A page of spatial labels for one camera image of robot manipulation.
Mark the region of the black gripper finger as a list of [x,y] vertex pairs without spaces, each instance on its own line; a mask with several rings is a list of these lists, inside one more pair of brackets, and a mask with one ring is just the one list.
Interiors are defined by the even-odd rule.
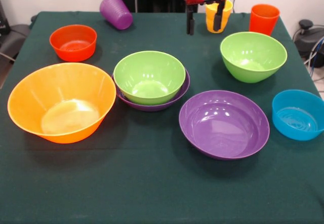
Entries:
[[187,34],[193,35],[194,34],[194,13],[195,5],[187,5],[186,6],[186,15],[187,15]]
[[221,29],[221,23],[222,23],[222,14],[223,14],[223,10],[225,8],[225,0],[220,0],[217,4],[217,11],[214,15],[214,25],[213,25],[213,29],[215,31],[218,31]]

